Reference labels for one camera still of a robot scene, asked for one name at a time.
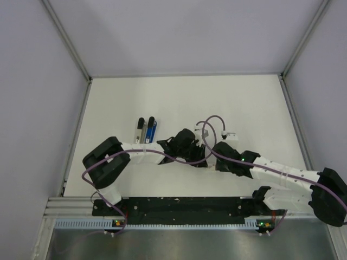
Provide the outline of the blue stapler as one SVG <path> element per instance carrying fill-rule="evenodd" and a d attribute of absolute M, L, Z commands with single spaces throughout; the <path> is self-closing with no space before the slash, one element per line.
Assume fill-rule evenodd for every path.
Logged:
<path fill-rule="evenodd" d="M 144 139 L 145 144 L 149 144 L 153 142 L 156 128 L 157 128 L 157 121 L 155 117 L 154 116 L 149 117 L 149 120 L 147 122 L 145 139 Z"/>

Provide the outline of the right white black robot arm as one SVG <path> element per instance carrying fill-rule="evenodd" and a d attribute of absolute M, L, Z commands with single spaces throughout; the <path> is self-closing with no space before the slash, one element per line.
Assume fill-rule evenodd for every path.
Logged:
<path fill-rule="evenodd" d="M 213 154 L 217 159 L 216 170 L 274 185 L 262 188 L 264 194 L 253 200 L 257 213 L 290 210 L 313 213 L 331 226 L 346 224 L 346 183 L 335 170 L 300 170 L 256 152 L 239 153 L 223 141 L 213 147 Z"/>

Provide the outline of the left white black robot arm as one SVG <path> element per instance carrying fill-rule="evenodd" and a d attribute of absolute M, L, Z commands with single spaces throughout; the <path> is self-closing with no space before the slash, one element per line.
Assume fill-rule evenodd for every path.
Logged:
<path fill-rule="evenodd" d="M 203 137 L 207 130 L 187 128 L 175 137 L 152 143 L 128 144 L 111 136 L 87 154 L 82 163 L 88 170 L 92 185 L 104 198 L 104 208 L 112 215 L 122 211 L 123 202 L 115 181 L 129 165 L 165 165 L 174 161 L 193 167 L 208 167 Z"/>

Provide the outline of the grey stapler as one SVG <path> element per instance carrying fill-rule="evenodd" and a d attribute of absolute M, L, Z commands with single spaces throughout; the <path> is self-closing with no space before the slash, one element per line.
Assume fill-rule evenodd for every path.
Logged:
<path fill-rule="evenodd" d="M 143 117 L 138 119 L 136 130 L 135 130 L 135 136 L 134 141 L 136 144 L 143 144 L 145 140 L 146 135 L 146 121 Z"/>

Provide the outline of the white staple box with red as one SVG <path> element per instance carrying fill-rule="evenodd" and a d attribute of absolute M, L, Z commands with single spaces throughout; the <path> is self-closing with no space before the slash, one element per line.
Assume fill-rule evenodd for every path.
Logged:
<path fill-rule="evenodd" d="M 209 166 L 209 167 L 208 167 L 208 170 L 210 170 L 210 171 L 217 171 L 217 169 L 216 169 L 216 166 L 215 166 L 215 165 L 211 165 L 211 166 Z"/>

